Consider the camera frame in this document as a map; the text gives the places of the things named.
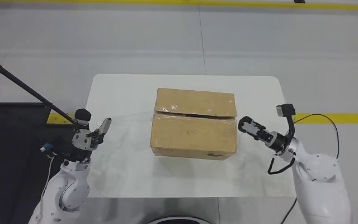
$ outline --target black pole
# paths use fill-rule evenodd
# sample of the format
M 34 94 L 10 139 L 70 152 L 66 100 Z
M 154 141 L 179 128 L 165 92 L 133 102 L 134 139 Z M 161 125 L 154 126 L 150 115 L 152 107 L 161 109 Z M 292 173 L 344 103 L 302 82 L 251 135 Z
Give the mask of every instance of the black pole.
M 40 100 L 41 102 L 43 102 L 46 106 L 49 106 L 51 109 L 53 109 L 54 111 L 56 111 L 57 113 L 59 113 L 61 116 L 63 116 L 64 118 L 66 118 L 67 120 L 69 120 L 71 123 L 75 124 L 74 121 L 72 120 L 72 118 L 70 116 L 68 116 L 65 112 L 63 112 L 62 110 L 60 110 L 57 106 L 53 105 L 50 101 L 48 101 L 47 99 L 45 99 L 43 96 L 41 96 L 40 94 L 38 94 L 35 90 L 33 90 L 30 86 L 28 86 L 27 84 L 23 83 L 21 80 L 19 80 L 18 78 L 16 78 L 13 74 L 11 74 L 8 70 L 4 69 L 1 65 L 0 65 L 0 73 L 3 74 L 5 77 L 7 77 L 9 80 L 11 80 L 12 82 L 14 82 L 16 85 L 20 86 L 21 88 L 23 88 L 26 92 L 28 92 L 29 94 L 31 94 L 32 96 L 35 96 L 38 100 Z

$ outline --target white circular base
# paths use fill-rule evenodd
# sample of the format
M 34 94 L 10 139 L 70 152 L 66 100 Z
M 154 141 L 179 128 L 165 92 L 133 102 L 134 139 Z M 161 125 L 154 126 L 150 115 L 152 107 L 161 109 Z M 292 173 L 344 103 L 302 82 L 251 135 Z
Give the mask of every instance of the white circular base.
M 197 224 L 210 224 L 204 220 L 200 220 L 198 218 L 191 218 L 191 217 L 180 217 L 180 216 L 177 216 L 177 217 L 167 217 L 167 218 L 161 218 L 159 220 L 155 220 L 149 224 L 158 224 L 160 222 L 163 222 L 163 221 L 169 221 L 169 220 L 191 220 L 191 221 L 196 221 Z

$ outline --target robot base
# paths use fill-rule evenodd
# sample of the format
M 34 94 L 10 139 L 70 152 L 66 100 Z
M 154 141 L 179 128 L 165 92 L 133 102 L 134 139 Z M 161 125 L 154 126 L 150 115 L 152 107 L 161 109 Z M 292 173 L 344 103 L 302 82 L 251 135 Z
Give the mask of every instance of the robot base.
M 201 220 L 199 218 L 176 216 L 176 217 L 160 218 L 149 224 L 210 224 L 210 223 Z

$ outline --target cardboard box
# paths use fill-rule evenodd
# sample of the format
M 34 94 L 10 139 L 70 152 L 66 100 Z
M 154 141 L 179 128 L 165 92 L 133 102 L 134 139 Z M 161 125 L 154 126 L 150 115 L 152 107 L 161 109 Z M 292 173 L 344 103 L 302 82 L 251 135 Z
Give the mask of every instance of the cardboard box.
M 159 88 L 150 146 L 156 156 L 225 160 L 236 153 L 233 94 Z

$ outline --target black mat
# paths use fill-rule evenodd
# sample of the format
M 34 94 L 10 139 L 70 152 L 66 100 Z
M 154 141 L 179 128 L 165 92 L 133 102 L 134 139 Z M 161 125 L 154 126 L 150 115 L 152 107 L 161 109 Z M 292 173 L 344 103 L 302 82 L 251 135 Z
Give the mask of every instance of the black mat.
M 61 136 L 67 150 L 72 125 L 46 125 L 50 109 L 42 103 L 0 103 L 0 223 L 28 223 L 44 188 L 50 159 L 40 148 Z M 62 160 L 55 158 L 51 177 Z

